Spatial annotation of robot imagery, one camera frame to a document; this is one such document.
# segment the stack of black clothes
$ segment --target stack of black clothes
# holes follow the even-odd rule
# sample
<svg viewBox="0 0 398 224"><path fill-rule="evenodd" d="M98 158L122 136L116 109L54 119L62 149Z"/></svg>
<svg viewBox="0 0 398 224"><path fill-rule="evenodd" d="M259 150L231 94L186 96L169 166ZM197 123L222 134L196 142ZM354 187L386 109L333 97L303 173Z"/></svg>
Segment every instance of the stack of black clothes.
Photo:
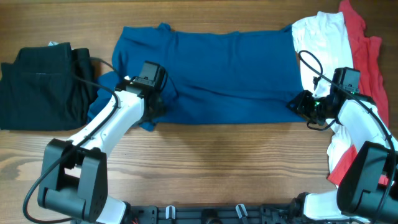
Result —
<svg viewBox="0 0 398 224"><path fill-rule="evenodd" d="M88 57L88 49L72 50L70 43L63 43L23 48L13 64L2 63L0 129L56 131L86 124L96 90L74 79L71 65ZM74 63L74 71L94 81L89 60Z"/></svg>

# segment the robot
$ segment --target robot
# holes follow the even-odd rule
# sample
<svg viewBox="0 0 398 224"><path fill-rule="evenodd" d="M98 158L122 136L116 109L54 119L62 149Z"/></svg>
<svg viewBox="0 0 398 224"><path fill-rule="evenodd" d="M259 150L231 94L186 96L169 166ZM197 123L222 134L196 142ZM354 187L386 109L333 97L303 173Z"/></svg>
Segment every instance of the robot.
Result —
<svg viewBox="0 0 398 224"><path fill-rule="evenodd" d="M398 186L393 184L397 181L398 143L375 112L373 100L359 94L360 72L337 68L333 80L329 80L302 61L319 75L314 84L321 78L331 83L330 94L314 98L311 92L303 91L287 107L302 116L312 129L324 130L311 124L324 125L327 119L333 119L326 128L333 123L345 126L356 149L360 149L338 190L324 194L304 192L288 204L235 207L142 207L112 198L108 195L106 160L114 146L132 125L165 113L160 93L168 79L167 72L160 65L145 62L138 77L123 80L114 91L106 89L113 95L111 100L84 129L67 141L53 139L48 143L42 175L24 201L25 217L35 223L398 223ZM65 169L74 167L81 168L80 178L65 173ZM379 184L383 174L389 178L387 186ZM71 218L42 221L31 217L27 204L38 186L39 206Z"/></svg>

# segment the wooden table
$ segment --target wooden table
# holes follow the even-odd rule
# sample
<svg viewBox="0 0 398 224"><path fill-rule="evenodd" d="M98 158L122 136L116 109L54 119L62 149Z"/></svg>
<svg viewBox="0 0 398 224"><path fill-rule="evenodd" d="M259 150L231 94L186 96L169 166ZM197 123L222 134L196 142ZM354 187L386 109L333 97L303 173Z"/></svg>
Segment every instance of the wooden table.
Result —
<svg viewBox="0 0 398 224"><path fill-rule="evenodd" d="M13 2L17 4L0 4L0 62L13 62L20 48L50 40L87 47L92 56L110 62L123 26L168 22L186 32L272 30L318 11L336 12L339 1ZM391 130L397 135L398 3L352 2L365 18L368 34L383 38L379 64ZM22 201L40 174L44 147L52 138L66 139L75 132L0 131L0 223L27 222ZM331 135L311 131L304 123L161 124L152 133L132 129L109 158L109 193L133 205L289 202L301 192L334 189L326 180ZM29 210L40 219L61 217L39 208L36 194Z"/></svg>

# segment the pile of clothes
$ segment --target pile of clothes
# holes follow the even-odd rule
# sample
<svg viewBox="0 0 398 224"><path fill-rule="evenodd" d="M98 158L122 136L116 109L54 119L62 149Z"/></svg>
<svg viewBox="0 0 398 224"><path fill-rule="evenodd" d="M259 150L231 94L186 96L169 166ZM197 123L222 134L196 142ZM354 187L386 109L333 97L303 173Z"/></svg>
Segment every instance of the pile of clothes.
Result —
<svg viewBox="0 0 398 224"><path fill-rule="evenodd" d="M359 70L360 93L373 98L388 125L388 100L377 65L381 39L365 37L365 26L349 0L343 0L339 13L319 12L281 30L217 35L174 32L168 24L125 27L112 57L119 73L109 72L97 82L113 89L122 79L137 76L145 61L165 67L170 79L162 91L167 114L142 124L148 131L157 123L297 122L303 119L286 107L291 99L303 90L315 97L330 92L325 80L314 88L316 75L298 63L297 52L307 50L330 79L336 68ZM98 90L97 97L92 88L70 76L71 62L81 57L89 57L88 50L70 50L69 44L62 44L22 49L14 64L2 64L0 128L65 130L93 119L111 94ZM304 59L317 66L314 59ZM77 66L79 76L93 79L88 61ZM328 179L338 185L356 149L345 127L331 128L335 135L327 150Z"/></svg>

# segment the blue t-shirt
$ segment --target blue t-shirt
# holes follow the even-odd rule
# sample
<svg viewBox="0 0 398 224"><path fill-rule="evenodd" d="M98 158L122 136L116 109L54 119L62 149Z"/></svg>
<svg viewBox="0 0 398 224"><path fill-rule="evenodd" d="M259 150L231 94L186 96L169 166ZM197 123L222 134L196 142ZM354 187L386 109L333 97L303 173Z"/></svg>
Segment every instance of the blue t-shirt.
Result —
<svg viewBox="0 0 398 224"><path fill-rule="evenodd" d="M98 83L111 89L125 76L138 76L145 61L165 67L165 116L155 123L249 124L303 121L286 104L303 91L291 26L282 30L194 34L125 27L109 72ZM94 118L111 95L98 91ZM142 125L152 130L152 124Z"/></svg>

